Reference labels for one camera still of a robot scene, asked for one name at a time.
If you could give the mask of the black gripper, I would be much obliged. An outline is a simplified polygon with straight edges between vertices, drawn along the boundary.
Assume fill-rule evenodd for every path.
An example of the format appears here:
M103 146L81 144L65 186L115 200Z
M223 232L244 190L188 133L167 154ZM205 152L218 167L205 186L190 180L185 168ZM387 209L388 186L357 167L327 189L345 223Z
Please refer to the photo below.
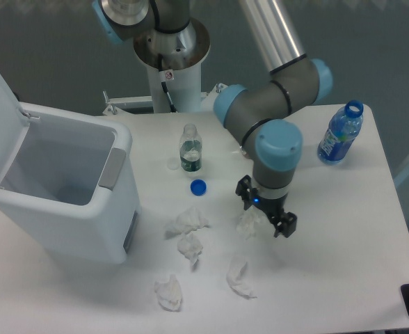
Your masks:
M248 210L252 205L265 213L270 223L274 226L274 237L282 235L290 237L297 226L297 215L285 212L283 207L288 195L287 188L267 189L256 187L251 184L251 177L245 175L237 185L235 194L243 201L243 209Z

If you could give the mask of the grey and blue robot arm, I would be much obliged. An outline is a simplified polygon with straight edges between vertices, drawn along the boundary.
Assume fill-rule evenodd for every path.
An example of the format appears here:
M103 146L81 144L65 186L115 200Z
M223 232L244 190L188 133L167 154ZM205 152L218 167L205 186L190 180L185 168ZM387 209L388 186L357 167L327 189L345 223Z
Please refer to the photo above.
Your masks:
M308 58L281 1L240 3L270 75L259 90L231 85L219 92L213 111L252 159L252 174L236 194L245 207L265 213L276 235L290 236L296 215L284 202L303 139L287 116L325 97L332 74L319 59ZM200 110L201 64L210 49L205 26L190 14L188 1L94 1L109 37L132 40L146 66L156 113Z

